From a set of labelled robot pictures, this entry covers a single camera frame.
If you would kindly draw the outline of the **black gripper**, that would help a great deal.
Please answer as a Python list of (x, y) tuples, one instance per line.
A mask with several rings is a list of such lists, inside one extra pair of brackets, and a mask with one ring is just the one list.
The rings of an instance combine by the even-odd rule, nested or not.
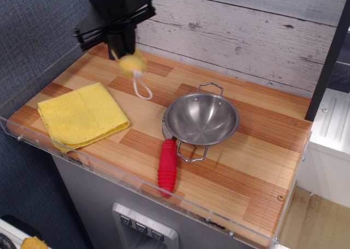
[(134, 54), (136, 27), (155, 15), (153, 0), (89, 0), (91, 9), (73, 29), (80, 48), (108, 45), (110, 58)]

